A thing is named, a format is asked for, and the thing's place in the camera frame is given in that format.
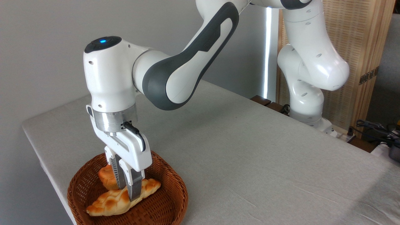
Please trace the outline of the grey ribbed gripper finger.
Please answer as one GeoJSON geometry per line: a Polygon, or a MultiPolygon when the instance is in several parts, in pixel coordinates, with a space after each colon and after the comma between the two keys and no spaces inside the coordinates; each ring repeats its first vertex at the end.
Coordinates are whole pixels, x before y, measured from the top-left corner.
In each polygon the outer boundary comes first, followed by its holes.
{"type": "Polygon", "coordinates": [[[118,154],[116,154],[109,146],[105,147],[105,155],[108,164],[112,166],[119,189],[125,188],[126,180],[124,171],[119,165],[119,160],[121,159],[121,157],[118,154]]]}
{"type": "Polygon", "coordinates": [[[123,159],[119,160],[119,165],[124,172],[125,182],[127,191],[129,194],[130,201],[134,201],[141,195],[142,179],[145,178],[144,171],[137,172],[123,159]]]}

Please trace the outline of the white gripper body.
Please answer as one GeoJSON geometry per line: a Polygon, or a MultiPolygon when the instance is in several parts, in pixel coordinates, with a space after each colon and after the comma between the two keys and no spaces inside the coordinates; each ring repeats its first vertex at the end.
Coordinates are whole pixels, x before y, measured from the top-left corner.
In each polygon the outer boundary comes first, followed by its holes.
{"type": "Polygon", "coordinates": [[[115,136],[110,136],[96,127],[92,116],[90,120],[97,137],[121,158],[117,160],[117,164],[124,172],[130,172],[132,169],[141,172],[152,164],[150,147],[142,133],[140,133],[141,138],[138,134],[124,129],[117,132],[115,136]]]}

